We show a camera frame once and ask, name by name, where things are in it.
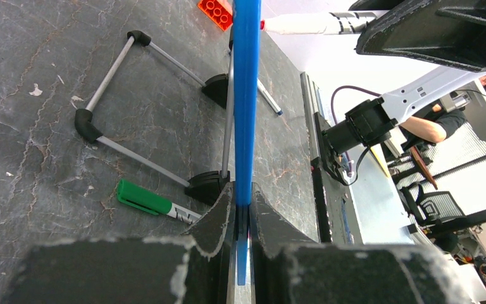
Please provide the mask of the blue framed whiteboard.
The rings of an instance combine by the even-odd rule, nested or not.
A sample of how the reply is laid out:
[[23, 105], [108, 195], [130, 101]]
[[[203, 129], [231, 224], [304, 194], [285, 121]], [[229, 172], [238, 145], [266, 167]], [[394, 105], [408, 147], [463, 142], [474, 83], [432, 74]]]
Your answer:
[[252, 203], [254, 135], [258, 93], [260, 1], [235, 1], [233, 15], [235, 204], [237, 284], [247, 275], [247, 239]]

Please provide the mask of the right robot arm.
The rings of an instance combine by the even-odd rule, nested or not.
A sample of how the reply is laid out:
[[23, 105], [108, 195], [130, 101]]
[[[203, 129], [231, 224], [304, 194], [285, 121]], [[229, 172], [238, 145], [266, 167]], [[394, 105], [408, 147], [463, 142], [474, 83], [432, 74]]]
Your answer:
[[328, 151], [340, 155], [384, 142], [389, 131], [432, 101], [486, 75], [486, 1], [356, 1], [361, 19], [382, 11], [358, 38], [362, 55], [399, 56], [435, 64], [435, 69], [398, 89], [367, 100], [345, 120], [324, 130]]

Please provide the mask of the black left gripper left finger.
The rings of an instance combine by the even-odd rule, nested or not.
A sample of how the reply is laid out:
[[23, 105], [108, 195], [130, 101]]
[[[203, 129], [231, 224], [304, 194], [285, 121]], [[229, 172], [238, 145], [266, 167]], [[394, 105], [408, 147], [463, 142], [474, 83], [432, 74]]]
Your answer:
[[234, 184], [177, 236], [62, 239], [34, 246], [3, 303], [232, 303]]

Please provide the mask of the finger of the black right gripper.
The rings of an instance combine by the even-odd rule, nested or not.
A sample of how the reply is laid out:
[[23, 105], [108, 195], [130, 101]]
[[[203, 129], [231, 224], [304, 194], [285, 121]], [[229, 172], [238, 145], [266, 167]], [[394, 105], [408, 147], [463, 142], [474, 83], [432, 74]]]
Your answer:
[[360, 34], [356, 52], [486, 72], [486, 1], [404, 1]]
[[359, 0], [355, 1], [350, 7], [349, 11], [389, 11], [403, 10], [406, 5], [403, 0]]

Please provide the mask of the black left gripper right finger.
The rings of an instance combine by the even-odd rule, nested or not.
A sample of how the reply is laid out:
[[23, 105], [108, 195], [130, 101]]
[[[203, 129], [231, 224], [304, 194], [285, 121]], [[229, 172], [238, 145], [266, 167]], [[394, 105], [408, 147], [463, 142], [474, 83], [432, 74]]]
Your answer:
[[318, 243], [258, 184], [250, 205], [253, 303], [470, 303], [443, 254], [424, 245]]

